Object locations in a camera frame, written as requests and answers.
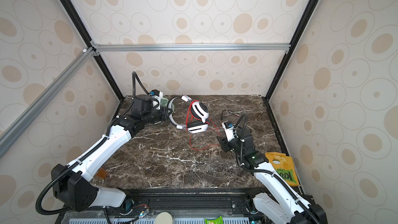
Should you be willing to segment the white black headphones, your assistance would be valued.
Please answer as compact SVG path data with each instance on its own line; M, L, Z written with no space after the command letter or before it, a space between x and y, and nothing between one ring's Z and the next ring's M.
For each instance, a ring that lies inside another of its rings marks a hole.
M200 101L192 100L187 95L182 95L181 97L173 97L169 101L169 106L176 99L181 99L184 102L190 103L187 115L186 115L186 123L185 124L178 124L174 118L173 113L170 115L170 122L179 130L187 130L191 134L197 134L207 131L209 126L209 110L206 105Z

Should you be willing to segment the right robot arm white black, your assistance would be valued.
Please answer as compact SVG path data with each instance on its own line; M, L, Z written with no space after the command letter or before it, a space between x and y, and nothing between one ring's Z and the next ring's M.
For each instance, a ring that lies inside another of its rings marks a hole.
M221 124L225 136L217 140L223 151L231 151L241 169L252 174L268 190L249 197L249 212L260 212L275 224L326 224L326 213L318 204L312 204L294 191L278 174L265 154L257 151L251 131L247 128L247 115L236 123Z

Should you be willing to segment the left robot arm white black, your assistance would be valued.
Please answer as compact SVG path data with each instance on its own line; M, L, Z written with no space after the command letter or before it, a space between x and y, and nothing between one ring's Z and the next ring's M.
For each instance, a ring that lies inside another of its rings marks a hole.
M41 215L55 215L91 207L113 207L122 215L132 212L134 201L125 190L91 184L102 165L145 126L172 120L171 106L161 106L158 90L137 95L121 115L107 126L105 134L92 147L68 165L58 164L51 171L52 181L39 194L35 208Z

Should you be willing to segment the mint green headphones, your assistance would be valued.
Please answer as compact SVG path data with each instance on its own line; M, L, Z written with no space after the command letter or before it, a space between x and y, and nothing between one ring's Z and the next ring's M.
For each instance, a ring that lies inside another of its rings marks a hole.
M171 106L169 106L169 99L165 96L163 96L161 98L161 102L160 102L161 107L163 108L170 108L172 110L172 112L174 112L174 104L172 103Z

